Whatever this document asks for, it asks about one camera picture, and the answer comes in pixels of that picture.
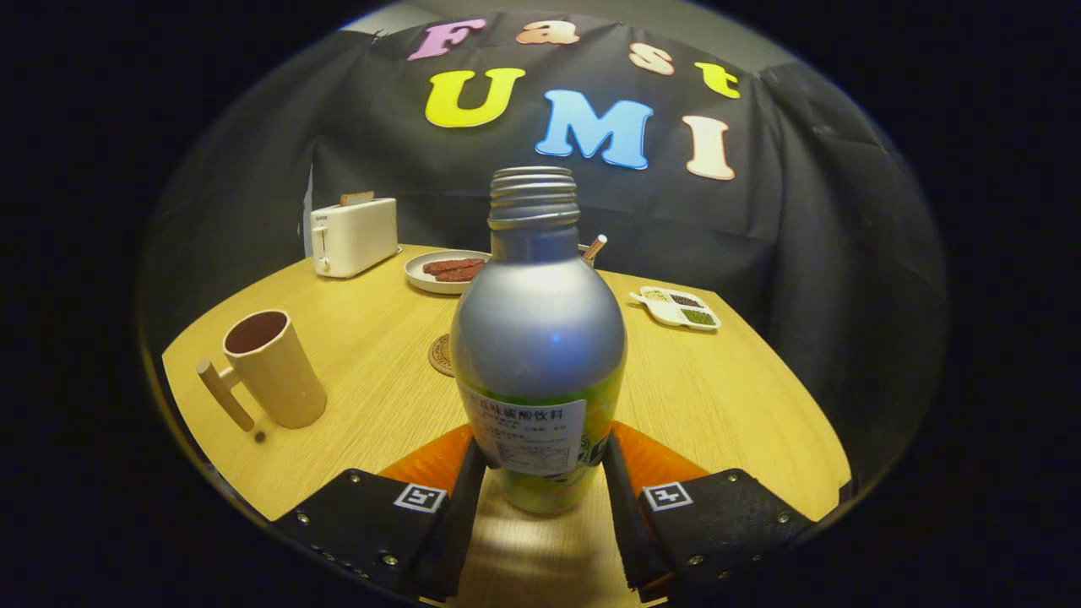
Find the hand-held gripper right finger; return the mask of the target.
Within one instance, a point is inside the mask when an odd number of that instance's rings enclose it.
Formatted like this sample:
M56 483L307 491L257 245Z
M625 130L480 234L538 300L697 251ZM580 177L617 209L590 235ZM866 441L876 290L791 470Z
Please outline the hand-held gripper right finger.
M707 472L620 422L602 464L622 568L645 603L753 573L814 525L745 470Z

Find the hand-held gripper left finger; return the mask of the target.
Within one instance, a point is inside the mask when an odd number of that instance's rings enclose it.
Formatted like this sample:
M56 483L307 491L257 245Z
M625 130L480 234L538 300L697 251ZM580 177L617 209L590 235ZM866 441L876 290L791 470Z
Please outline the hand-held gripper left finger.
M459 592L488 470L459 425L386 470L343 470L273 526L347 576L405 598Z

